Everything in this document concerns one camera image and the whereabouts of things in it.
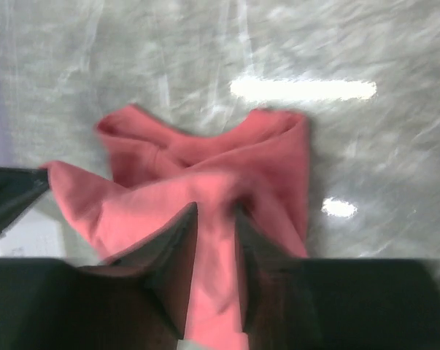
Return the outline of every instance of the black plastic part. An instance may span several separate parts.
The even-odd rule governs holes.
[[[0,234],[49,188],[46,169],[0,168]]]
[[[440,293],[426,261],[290,259],[237,218],[250,350],[440,350]]]
[[[119,265],[0,259],[0,350],[176,349],[187,317],[196,223],[194,205]],[[158,253],[148,265],[129,259],[150,245]]]

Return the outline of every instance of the red cloth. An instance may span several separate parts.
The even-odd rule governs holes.
[[[156,235],[189,203],[198,204],[198,243],[186,338],[220,350],[247,349],[241,332],[232,206],[305,257],[309,146],[306,118],[253,110],[222,135],[187,136],[135,106],[96,126],[114,181],[51,162],[50,186],[63,215],[102,257]]]

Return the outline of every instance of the pink fabric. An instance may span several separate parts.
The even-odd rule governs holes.
[[[306,256],[306,118],[253,110],[232,131],[202,138],[127,106],[105,117],[96,131],[109,151],[114,181],[58,161],[46,165],[65,218],[106,258],[152,238],[196,202],[198,243],[186,338],[212,349],[247,349],[231,208],[241,201],[271,240]]]

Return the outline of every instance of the fabric fold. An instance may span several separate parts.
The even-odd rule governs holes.
[[[101,120],[113,181],[62,162],[45,165],[69,224],[108,258],[156,235],[198,205],[198,241],[186,338],[242,350],[232,209],[239,201],[261,232],[305,257],[309,141],[305,116],[253,110],[233,130],[189,136],[127,106]]]

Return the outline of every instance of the marble surface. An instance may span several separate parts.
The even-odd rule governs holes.
[[[311,254],[440,258],[440,0],[0,0],[0,80],[17,162],[103,175],[128,102],[204,135],[303,110]]]

